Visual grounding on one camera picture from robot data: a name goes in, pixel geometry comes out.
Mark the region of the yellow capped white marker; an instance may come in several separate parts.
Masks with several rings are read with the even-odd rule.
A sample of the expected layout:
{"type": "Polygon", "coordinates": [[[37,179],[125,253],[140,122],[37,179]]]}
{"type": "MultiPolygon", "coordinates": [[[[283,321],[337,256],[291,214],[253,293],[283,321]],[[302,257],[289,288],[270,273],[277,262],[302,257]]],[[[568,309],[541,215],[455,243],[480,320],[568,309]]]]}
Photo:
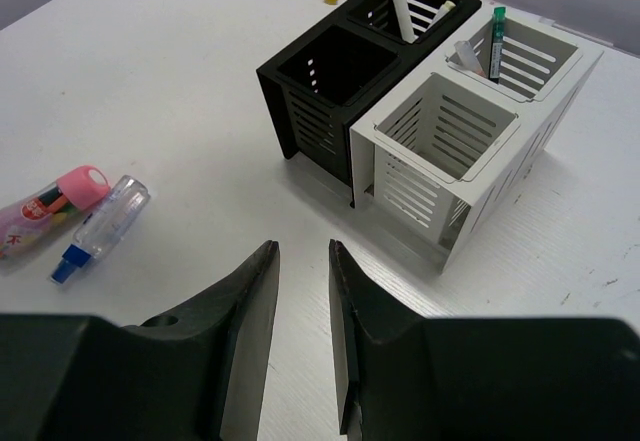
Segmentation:
{"type": "Polygon", "coordinates": [[[406,43],[413,43],[416,39],[408,0],[392,0],[399,26],[401,38],[406,43]]]}

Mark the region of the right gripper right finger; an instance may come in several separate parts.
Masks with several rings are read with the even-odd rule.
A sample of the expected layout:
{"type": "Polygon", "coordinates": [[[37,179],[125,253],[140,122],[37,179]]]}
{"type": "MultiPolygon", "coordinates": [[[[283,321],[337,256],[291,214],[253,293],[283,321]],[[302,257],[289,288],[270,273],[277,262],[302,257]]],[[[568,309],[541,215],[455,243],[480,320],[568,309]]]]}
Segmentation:
{"type": "Polygon", "coordinates": [[[635,440],[639,337],[588,317],[424,317],[329,245],[339,431],[350,440],[635,440]]]}

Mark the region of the red pen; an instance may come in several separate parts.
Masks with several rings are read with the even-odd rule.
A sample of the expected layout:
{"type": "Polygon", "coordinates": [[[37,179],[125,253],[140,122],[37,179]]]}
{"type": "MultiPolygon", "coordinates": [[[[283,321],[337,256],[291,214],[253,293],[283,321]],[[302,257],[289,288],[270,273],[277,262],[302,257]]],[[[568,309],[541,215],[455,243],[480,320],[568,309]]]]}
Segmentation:
{"type": "Polygon", "coordinates": [[[486,76],[472,45],[467,40],[456,41],[454,43],[454,48],[459,59],[459,64],[464,69],[481,77],[486,76]]]}

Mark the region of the yellow white pen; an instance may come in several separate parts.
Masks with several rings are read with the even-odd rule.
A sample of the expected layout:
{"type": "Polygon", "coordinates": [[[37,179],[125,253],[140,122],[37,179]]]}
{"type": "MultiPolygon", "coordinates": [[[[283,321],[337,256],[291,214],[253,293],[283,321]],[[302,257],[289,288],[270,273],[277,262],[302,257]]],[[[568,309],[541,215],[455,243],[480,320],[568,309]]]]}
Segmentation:
{"type": "Polygon", "coordinates": [[[438,11],[435,13],[434,17],[432,18],[428,29],[433,28],[441,19],[443,19],[446,15],[448,15],[454,8],[456,7],[456,4],[453,1],[447,0],[445,1],[438,9],[438,11]]]}

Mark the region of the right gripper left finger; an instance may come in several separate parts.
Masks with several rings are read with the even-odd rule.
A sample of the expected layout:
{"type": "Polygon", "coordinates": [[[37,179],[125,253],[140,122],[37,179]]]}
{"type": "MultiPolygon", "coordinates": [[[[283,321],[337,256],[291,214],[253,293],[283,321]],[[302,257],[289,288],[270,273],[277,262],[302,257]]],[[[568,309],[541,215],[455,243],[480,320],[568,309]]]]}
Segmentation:
{"type": "Polygon", "coordinates": [[[253,440],[280,251],[139,326],[88,315],[1,318],[5,440],[253,440]]]}

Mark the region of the green capped pen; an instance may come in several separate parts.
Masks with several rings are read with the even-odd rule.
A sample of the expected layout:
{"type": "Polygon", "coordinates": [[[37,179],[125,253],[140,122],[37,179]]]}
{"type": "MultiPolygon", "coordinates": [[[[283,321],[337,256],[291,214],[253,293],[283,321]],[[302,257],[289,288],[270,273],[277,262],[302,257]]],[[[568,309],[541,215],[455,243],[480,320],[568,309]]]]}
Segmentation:
{"type": "Polygon", "coordinates": [[[488,79],[494,83],[498,83],[500,79],[505,21],[506,8],[504,6],[496,7],[492,17],[492,39],[488,72],[488,79]]]}

